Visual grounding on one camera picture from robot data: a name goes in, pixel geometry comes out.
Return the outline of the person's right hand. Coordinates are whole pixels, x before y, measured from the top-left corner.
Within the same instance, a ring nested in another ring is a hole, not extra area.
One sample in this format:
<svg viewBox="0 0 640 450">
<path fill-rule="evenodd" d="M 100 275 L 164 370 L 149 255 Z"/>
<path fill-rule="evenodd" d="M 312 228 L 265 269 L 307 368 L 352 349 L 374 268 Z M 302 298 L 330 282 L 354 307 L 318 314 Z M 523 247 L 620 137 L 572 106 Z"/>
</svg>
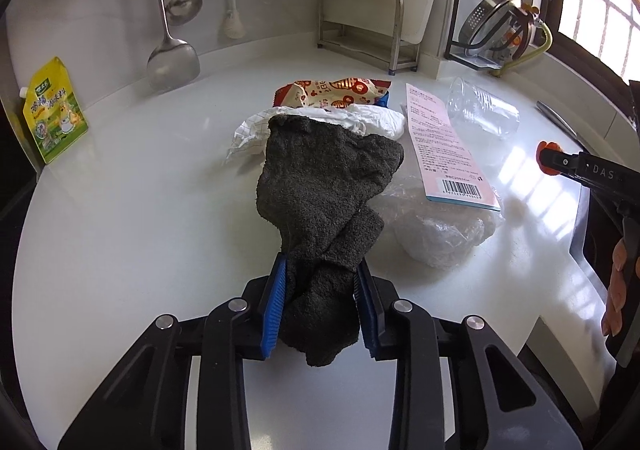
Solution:
<svg viewBox="0 0 640 450">
<path fill-rule="evenodd" d="M 604 336 L 616 336 L 623 327 L 622 309 L 626 303 L 627 285 L 624 270 L 627 267 L 627 251 L 623 240 L 616 244 L 612 255 L 612 270 L 605 311 L 601 320 Z"/>
</svg>

